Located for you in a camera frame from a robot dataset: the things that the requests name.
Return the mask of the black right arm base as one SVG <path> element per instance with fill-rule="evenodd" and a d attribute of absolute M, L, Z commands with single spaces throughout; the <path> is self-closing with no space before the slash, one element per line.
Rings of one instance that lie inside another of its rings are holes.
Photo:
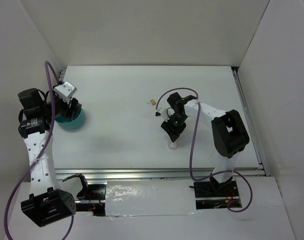
<path fill-rule="evenodd" d="M 189 188 L 194 190 L 196 198 L 238 198 L 239 192 L 235 181 L 215 185 L 210 181 L 194 182 Z"/>

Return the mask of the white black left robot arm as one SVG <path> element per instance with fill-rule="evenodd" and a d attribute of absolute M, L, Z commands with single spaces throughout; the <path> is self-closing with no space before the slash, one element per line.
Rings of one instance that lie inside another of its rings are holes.
<path fill-rule="evenodd" d="M 47 95 L 37 88 L 18 94 L 23 106 L 19 116 L 19 133 L 28 150 L 31 166 L 29 198 L 21 202 L 22 212 L 37 226 L 73 216 L 76 203 L 71 193 L 60 188 L 56 178 L 52 144 L 55 118 L 58 115 L 73 117 L 81 105 L 73 97 L 73 86 L 56 85 Z"/>

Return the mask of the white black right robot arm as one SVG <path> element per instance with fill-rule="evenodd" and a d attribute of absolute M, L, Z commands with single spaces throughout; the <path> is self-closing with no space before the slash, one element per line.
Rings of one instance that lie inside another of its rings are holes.
<path fill-rule="evenodd" d="M 178 92 L 171 94 L 167 102 L 173 113 L 168 114 L 167 111 L 160 113 L 157 110 L 156 115 L 162 116 L 164 119 L 161 128 L 169 135 L 168 146 L 170 148 L 175 147 L 175 142 L 185 130 L 185 121 L 188 117 L 195 119 L 189 160 L 191 174 L 193 173 L 192 158 L 198 124 L 204 123 L 210 127 L 217 151 L 216 166 L 208 177 L 210 190 L 215 196 L 223 195 L 232 181 L 235 163 L 250 141 L 239 112 L 234 109 L 230 111 L 220 110 L 200 102 L 198 96 L 181 97 Z"/>

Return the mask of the clear tape roll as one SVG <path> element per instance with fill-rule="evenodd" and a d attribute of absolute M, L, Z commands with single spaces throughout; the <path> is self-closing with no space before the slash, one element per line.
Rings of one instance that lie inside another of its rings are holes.
<path fill-rule="evenodd" d="M 174 151 L 174 150 L 177 149 L 177 143 L 176 143 L 176 142 L 169 141 L 169 142 L 167 143 L 167 147 L 168 147 L 169 150 Z"/>

